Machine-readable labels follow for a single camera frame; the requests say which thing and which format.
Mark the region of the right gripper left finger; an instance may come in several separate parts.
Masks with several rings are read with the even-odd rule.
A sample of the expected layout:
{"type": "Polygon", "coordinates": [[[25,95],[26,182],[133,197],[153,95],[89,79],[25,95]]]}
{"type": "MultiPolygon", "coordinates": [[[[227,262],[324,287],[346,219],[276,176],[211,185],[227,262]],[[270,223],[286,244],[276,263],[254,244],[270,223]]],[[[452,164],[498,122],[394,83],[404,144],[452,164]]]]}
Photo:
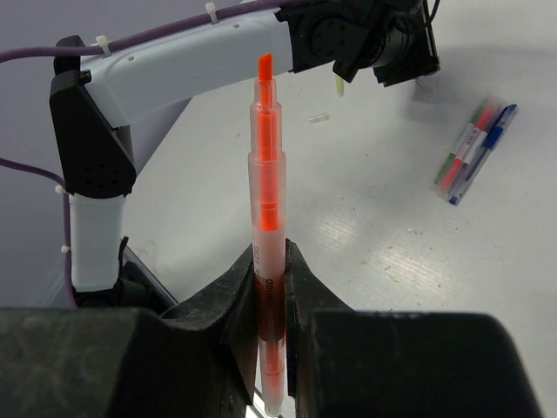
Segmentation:
{"type": "Polygon", "coordinates": [[[258,337],[252,253],[161,315],[138,308],[1,312],[4,417],[242,417],[258,337]]]}

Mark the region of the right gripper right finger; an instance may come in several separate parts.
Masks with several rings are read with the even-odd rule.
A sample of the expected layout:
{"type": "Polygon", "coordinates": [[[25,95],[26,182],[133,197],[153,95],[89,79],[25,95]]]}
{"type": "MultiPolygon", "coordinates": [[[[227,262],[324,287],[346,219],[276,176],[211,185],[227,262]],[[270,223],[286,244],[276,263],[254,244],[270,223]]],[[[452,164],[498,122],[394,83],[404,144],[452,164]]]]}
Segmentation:
{"type": "Polygon", "coordinates": [[[484,313],[359,311],[286,245],[288,394],[299,417],[539,417],[507,330],[484,313]]]}

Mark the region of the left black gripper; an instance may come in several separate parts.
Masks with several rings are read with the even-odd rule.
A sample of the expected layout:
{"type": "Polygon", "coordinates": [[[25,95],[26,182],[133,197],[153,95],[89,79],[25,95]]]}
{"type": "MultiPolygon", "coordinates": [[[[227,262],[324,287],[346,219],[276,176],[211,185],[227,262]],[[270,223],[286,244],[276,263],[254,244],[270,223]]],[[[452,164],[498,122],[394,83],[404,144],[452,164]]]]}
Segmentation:
{"type": "Polygon", "coordinates": [[[432,75],[440,69],[433,37],[433,20],[440,2],[360,1],[370,10],[359,16],[366,30],[356,55],[346,63],[337,60],[332,70],[350,83],[360,70],[371,69],[379,84],[389,87],[432,75]]]}

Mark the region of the blue pen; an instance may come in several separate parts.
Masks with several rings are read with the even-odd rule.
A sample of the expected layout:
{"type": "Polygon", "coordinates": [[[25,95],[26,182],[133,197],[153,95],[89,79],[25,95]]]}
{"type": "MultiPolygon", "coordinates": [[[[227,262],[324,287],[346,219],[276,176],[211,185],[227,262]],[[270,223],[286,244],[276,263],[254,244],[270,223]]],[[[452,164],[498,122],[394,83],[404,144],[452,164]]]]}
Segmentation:
{"type": "Polygon", "coordinates": [[[480,141],[480,145],[472,151],[472,157],[466,158],[455,182],[449,189],[446,200],[449,204],[457,206],[465,196],[467,190],[479,174],[499,140],[502,138],[507,126],[513,120],[518,110],[517,104],[509,104],[499,112],[489,132],[480,141]]]}

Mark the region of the orange highlighter pen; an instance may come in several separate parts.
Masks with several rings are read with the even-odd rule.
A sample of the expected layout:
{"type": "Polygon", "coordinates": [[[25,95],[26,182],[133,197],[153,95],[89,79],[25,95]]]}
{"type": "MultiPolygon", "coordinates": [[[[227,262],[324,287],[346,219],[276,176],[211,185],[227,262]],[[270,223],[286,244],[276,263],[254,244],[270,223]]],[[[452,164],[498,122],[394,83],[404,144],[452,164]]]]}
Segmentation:
{"type": "Polygon", "coordinates": [[[248,174],[261,397],[270,417],[281,414],[285,397],[285,153],[281,112],[272,55],[268,53],[258,58],[254,81],[248,174]]]}

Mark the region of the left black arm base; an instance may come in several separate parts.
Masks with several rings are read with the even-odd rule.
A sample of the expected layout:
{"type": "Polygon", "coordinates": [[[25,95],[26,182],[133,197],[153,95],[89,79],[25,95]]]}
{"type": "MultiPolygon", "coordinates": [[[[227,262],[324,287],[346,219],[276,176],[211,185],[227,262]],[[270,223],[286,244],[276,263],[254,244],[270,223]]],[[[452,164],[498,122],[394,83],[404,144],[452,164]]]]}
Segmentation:
{"type": "Polygon", "coordinates": [[[144,262],[128,247],[129,238],[121,239],[118,249],[118,279],[109,290],[77,292],[72,296],[77,307],[137,307],[162,314],[178,301],[162,285],[144,262]]]}

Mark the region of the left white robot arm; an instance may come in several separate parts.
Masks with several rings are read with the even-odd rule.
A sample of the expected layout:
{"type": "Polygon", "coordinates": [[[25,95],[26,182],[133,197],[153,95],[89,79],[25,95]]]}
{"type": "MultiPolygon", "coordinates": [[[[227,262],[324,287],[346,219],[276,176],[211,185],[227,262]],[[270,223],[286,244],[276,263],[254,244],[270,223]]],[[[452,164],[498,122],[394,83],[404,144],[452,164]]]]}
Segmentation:
{"type": "Polygon", "coordinates": [[[257,74],[323,64],[346,82],[365,68],[390,86],[440,67],[425,1],[248,1],[87,50],[58,43],[50,114],[70,195],[71,283],[111,289],[123,205],[137,171],[130,125],[155,111],[257,74]]]}

